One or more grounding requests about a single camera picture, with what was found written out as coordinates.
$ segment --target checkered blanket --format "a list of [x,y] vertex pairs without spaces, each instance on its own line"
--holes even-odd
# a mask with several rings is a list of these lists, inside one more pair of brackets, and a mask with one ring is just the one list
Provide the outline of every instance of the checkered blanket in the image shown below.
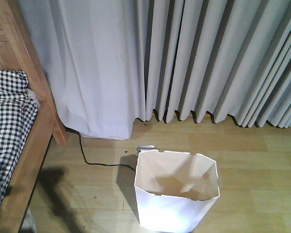
[[38,112],[27,85],[25,72],[0,70],[0,204]]

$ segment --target curtain fold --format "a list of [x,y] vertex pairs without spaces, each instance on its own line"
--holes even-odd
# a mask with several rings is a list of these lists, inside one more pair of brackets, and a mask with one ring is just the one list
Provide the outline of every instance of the curtain fold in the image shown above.
[[291,0],[18,0],[63,123],[126,139],[191,112],[291,126]]

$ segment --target wooden bed frame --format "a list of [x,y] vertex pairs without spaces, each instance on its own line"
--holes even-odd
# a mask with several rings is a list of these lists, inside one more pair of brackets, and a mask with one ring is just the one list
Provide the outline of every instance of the wooden bed frame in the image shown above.
[[0,233],[17,233],[27,210],[37,175],[53,135],[64,145],[67,133],[15,0],[0,0],[0,69],[23,70],[41,107],[0,207]]

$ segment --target floor plank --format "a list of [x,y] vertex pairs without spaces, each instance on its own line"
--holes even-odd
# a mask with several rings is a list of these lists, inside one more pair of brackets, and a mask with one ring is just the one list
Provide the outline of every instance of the floor plank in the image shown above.
[[[89,162],[136,167],[139,144],[217,161],[220,198],[193,233],[291,233],[291,128],[241,128],[228,117],[165,124],[136,120],[131,139],[83,138]],[[30,209],[39,233],[153,233],[140,226],[134,172],[84,163],[79,136],[51,141]]]

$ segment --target white trash bin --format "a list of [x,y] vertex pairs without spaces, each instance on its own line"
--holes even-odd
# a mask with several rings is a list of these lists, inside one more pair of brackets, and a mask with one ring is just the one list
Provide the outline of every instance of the white trash bin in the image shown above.
[[189,233],[219,198],[216,161],[202,154],[139,153],[135,176],[140,225]]

